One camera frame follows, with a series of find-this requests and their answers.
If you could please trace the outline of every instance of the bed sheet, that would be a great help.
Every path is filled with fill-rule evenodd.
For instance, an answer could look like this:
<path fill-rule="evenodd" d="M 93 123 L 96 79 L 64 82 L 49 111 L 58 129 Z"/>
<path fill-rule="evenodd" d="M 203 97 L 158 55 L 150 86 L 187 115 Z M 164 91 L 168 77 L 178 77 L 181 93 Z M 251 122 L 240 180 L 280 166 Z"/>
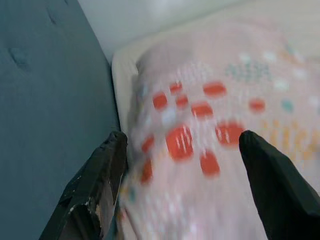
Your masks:
<path fill-rule="evenodd" d="M 155 33 L 118 50 L 112 60 L 115 98 L 124 133 L 128 133 L 133 84 L 138 71 L 136 62 L 154 44 L 196 28 L 212 26 L 233 17 L 268 17 L 281 26 L 289 42 L 307 58 L 320 56 L 319 0 L 253 0 L 235 4 L 204 18 Z"/>

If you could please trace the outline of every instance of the fabric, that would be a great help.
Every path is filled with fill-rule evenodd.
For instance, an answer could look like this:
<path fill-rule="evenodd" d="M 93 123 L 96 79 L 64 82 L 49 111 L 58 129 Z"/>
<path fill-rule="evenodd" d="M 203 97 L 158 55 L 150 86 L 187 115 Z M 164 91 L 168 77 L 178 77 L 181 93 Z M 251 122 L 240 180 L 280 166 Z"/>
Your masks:
<path fill-rule="evenodd" d="M 250 0 L 234 4 L 208 16 L 183 23 L 168 31 L 151 34 L 114 53 L 112 77 L 121 130 L 128 134 L 133 110 L 133 89 L 138 70 L 136 62 L 148 49 L 177 33 L 194 32 L 235 17 L 266 16 L 281 26 L 288 41 L 306 58 L 320 57 L 319 0 Z"/>
<path fill-rule="evenodd" d="M 76 0 L 0 1 L 1 239 L 38 239 L 119 129 L 111 69 Z"/>
<path fill-rule="evenodd" d="M 120 200 L 139 239 L 266 238 L 238 148 L 246 129 L 320 190 L 319 76 L 274 24 L 239 18 L 175 36 L 137 68 L 136 163 Z"/>
<path fill-rule="evenodd" d="M 239 148 L 268 239 L 319 239 L 320 197 L 290 159 L 251 131 Z"/>

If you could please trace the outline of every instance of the tufted headboard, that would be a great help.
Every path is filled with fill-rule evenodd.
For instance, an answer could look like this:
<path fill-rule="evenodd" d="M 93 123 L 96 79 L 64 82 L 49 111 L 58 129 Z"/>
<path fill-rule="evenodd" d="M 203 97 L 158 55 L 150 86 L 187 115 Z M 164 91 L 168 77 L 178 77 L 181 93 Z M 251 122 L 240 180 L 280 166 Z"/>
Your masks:
<path fill-rule="evenodd" d="M 1 239 L 37 239 L 117 129 L 110 66 L 77 0 L 0 0 Z"/>

